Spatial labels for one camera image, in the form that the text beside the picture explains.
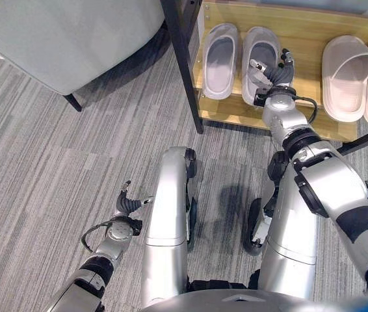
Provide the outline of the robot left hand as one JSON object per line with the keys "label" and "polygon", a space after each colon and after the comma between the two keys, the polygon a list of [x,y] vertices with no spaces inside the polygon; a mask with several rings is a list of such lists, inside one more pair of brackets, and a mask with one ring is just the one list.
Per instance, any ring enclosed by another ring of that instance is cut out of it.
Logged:
{"label": "robot left hand", "polygon": [[126,181],[121,188],[121,191],[116,200],[115,216],[129,216],[141,207],[149,205],[153,200],[153,196],[141,200],[133,200],[127,197],[127,190],[131,184],[131,180]]}

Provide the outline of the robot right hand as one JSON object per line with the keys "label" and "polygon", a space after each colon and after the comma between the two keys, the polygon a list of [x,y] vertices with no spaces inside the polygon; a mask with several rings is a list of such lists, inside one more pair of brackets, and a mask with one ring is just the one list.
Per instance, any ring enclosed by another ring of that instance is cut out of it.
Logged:
{"label": "robot right hand", "polygon": [[249,78],[252,78],[255,82],[272,86],[291,86],[295,75],[295,67],[290,50],[283,48],[281,59],[283,62],[275,65],[251,58],[249,60]]}

